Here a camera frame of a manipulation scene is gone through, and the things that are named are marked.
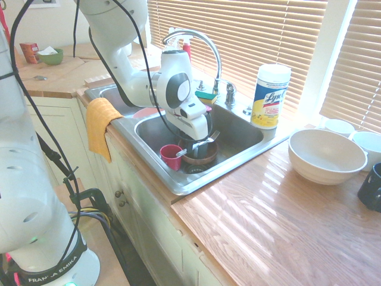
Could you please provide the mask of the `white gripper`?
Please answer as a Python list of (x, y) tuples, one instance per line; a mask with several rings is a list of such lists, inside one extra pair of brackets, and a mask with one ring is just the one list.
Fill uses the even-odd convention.
[[(175, 116), (169, 112), (165, 113), (166, 119), (175, 125), (178, 129), (184, 132), (187, 136), (190, 136), (194, 140), (202, 140), (208, 135), (208, 122), (205, 115), (200, 115), (195, 119), (186, 119), (182, 116)], [(198, 148), (206, 145), (208, 140), (201, 141), (198, 144)], [(191, 153), (193, 151), (193, 145), (195, 141), (186, 140), (186, 153)]]

